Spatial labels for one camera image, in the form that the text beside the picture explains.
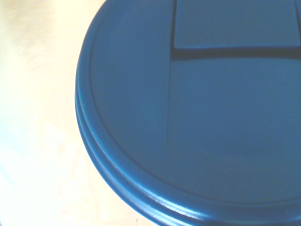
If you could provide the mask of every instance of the round lid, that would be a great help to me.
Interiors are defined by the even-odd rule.
[[[301,222],[301,0],[107,0],[76,111],[100,174],[160,225]]]

